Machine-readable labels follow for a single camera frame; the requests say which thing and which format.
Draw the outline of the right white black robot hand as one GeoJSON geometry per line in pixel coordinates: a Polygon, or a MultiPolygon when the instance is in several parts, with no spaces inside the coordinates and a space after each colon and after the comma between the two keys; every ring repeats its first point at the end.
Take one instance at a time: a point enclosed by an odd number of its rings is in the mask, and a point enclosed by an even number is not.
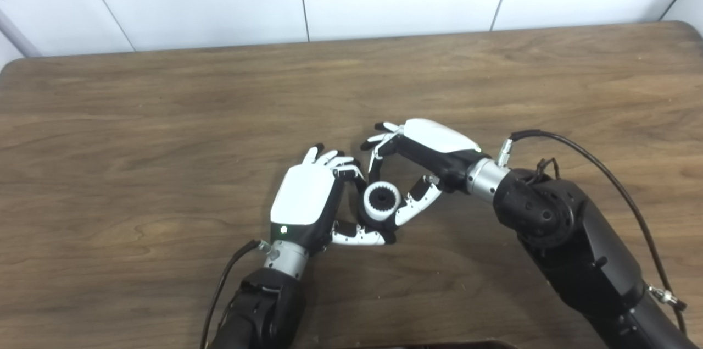
{"type": "Polygon", "coordinates": [[[488,158],[480,146],[467,136],[429,119],[409,119],[402,125],[378,122],[379,134],[362,142],[360,149],[371,152],[367,176],[369,183],[380,182],[380,168],[386,157],[399,154],[429,171],[400,198],[389,216],[380,217],[367,206],[362,215],[375,229],[389,232],[424,211],[443,193],[469,194],[471,168],[488,158]]]}

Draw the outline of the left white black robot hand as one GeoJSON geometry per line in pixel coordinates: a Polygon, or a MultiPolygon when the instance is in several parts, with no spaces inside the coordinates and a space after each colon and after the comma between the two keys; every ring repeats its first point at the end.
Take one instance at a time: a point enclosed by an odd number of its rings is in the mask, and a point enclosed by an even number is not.
{"type": "Polygon", "coordinates": [[[393,245],[394,234],[377,230],[369,222],[337,220],[345,186],[354,184],[359,195],[367,182],[361,164],[344,152],[312,146],[301,163],[289,167],[270,211],[270,241],[300,246],[313,256],[332,243],[345,246],[393,245]]]}

